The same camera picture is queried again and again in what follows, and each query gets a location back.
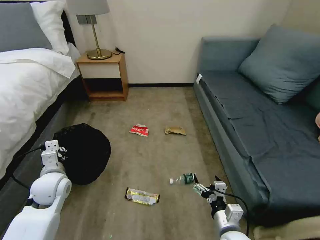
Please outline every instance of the green bottle label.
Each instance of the green bottle label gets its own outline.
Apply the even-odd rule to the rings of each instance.
[[[193,174],[192,173],[186,173],[183,175],[183,177],[184,177],[186,184],[193,183]]]

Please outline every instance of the garbage bag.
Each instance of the garbage bag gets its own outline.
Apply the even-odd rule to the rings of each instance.
[[[66,169],[72,184],[87,185],[95,181],[104,171],[111,145],[98,129],[82,123],[61,129],[54,134],[59,146],[67,152],[65,159],[59,159]]]

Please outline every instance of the candy bar wrapper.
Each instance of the candy bar wrapper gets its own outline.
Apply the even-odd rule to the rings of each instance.
[[[124,198],[128,201],[140,203],[143,205],[153,205],[159,202],[160,195],[148,193],[133,188],[127,188],[126,195],[124,196]]]

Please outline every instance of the carpet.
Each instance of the carpet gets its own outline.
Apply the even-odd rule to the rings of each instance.
[[[204,185],[215,175],[229,184],[192,87],[130,88],[126,102],[73,102],[68,124],[80,123],[101,130],[112,153],[95,182],[72,186],[56,240],[219,239],[206,200],[192,185],[169,184],[189,172]],[[137,123],[149,128],[148,137],[129,133]],[[171,125],[187,135],[165,135]],[[127,187],[158,193],[160,201],[129,202]]]

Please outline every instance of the wall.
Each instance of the wall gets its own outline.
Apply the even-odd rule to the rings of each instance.
[[[126,52],[130,83],[192,82],[202,36],[261,36],[291,0],[108,0],[97,16],[101,48]],[[78,49],[95,49],[90,25],[69,14]]]
[[[320,1],[293,0],[282,25],[307,32],[320,33]]]

